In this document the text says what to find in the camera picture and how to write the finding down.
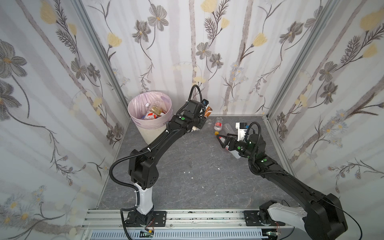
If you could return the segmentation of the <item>cream waste bin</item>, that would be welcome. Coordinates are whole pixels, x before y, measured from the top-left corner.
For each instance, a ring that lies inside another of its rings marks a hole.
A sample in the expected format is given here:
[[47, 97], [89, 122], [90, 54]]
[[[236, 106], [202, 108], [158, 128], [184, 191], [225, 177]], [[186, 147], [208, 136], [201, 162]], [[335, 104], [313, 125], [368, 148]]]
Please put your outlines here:
[[147, 92], [133, 98], [128, 112], [147, 144], [153, 142], [173, 116], [171, 98], [161, 92]]

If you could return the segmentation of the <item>pink bin liner bag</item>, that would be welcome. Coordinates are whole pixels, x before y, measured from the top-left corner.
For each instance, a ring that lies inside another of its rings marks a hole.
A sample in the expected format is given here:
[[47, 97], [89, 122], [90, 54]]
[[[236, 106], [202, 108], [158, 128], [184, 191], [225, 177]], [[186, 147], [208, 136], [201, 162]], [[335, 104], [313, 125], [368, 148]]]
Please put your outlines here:
[[[162, 106], [163, 110], [167, 113], [154, 120], [143, 120], [143, 117], [149, 110], [146, 110], [146, 103], [159, 104]], [[158, 129], [166, 124], [173, 116], [173, 106], [171, 98], [161, 92], [146, 92], [139, 94], [134, 97], [128, 104], [128, 112], [134, 123], [142, 128], [147, 130]]]

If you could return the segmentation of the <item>clear bottle red-white label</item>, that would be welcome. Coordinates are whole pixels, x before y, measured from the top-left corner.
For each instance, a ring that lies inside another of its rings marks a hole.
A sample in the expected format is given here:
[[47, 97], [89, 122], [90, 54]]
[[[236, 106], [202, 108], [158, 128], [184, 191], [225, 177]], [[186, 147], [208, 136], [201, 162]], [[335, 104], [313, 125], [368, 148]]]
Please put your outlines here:
[[154, 120], [157, 119], [158, 115], [156, 113], [153, 113], [151, 111], [148, 111], [146, 115], [143, 117], [143, 120]]

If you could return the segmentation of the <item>Suntory white label bottle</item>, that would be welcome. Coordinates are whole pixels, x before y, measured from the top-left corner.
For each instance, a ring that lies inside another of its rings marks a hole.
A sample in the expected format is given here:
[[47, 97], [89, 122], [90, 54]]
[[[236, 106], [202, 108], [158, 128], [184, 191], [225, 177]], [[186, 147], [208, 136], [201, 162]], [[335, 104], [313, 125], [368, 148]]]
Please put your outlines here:
[[193, 126], [193, 128], [192, 128], [192, 131], [194, 132], [194, 131], [200, 131], [201, 129], [199, 129], [198, 127], [195, 127], [195, 126]]

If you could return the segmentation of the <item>brown Nescafe bottle back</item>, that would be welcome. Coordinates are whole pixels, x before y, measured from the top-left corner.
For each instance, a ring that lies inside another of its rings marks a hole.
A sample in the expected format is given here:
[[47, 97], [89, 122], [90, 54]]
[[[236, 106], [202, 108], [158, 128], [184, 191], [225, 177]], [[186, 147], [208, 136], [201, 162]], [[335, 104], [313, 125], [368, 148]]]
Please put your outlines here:
[[211, 107], [207, 107], [204, 117], [208, 118], [211, 115], [212, 111], [213, 109]]

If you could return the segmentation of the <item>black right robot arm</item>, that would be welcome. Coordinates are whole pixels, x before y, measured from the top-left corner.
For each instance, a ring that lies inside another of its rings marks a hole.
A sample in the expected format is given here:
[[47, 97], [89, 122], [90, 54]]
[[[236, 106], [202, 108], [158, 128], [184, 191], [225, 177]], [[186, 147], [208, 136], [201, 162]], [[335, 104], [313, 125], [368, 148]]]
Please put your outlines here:
[[268, 201], [259, 208], [257, 219], [269, 226], [274, 222], [289, 224], [305, 231], [313, 240], [335, 240], [348, 230], [340, 200], [333, 194], [325, 195], [285, 171], [265, 153], [266, 142], [258, 134], [238, 141], [233, 134], [218, 135], [223, 149], [235, 151], [248, 160], [250, 171], [274, 183], [300, 205], [298, 208]]

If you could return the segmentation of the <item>clear ribbed bottle white cap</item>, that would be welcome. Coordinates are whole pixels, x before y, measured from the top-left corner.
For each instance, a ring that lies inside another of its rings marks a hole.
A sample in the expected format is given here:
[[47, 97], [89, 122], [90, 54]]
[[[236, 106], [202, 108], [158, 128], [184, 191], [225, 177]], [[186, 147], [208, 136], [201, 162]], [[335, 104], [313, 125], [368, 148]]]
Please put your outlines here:
[[226, 134], [234, 134], [235, 133], [233, 128], [231, 127], [231, 125], [228, 123], [224, 124], [223, 129], [225, 130]]

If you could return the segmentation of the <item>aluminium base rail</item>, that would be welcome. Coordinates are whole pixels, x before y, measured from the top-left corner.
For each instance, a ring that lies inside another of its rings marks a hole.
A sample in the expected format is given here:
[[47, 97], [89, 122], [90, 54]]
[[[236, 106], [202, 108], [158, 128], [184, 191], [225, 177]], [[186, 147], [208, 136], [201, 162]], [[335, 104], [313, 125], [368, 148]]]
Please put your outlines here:
[[83, 240], [272, 240], [287, 239], [289, 224], [246, 224], [245, 213], [258, 209], [158, 210], [147, 227], [123, 227], [118, 210], [89, 210], [81, 227]]

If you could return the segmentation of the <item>yellow red tea bottle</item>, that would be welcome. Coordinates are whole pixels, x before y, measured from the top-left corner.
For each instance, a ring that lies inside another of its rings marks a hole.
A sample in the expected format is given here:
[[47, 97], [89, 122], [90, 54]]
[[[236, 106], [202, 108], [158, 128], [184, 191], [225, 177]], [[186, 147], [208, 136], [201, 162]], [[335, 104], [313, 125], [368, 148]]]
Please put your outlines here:
[[163, 110], [162, 106], [159, 104], [153, 104], [150, 108], [150, 114], [153, 119], [160, 118], [164, 116], [167, 112]]

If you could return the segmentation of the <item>crushed bottle red label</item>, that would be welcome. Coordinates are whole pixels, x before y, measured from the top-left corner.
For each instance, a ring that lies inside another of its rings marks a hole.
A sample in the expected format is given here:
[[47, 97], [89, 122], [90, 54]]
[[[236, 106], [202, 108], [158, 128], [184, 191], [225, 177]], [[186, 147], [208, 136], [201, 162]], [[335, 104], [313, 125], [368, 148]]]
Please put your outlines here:
[[214, 129], [215, 129], [215, 131], [219, 132], [222, 130], [222, 128], [223, 128], [223, 118], [217, 117], [215, 125], [214, 125]]

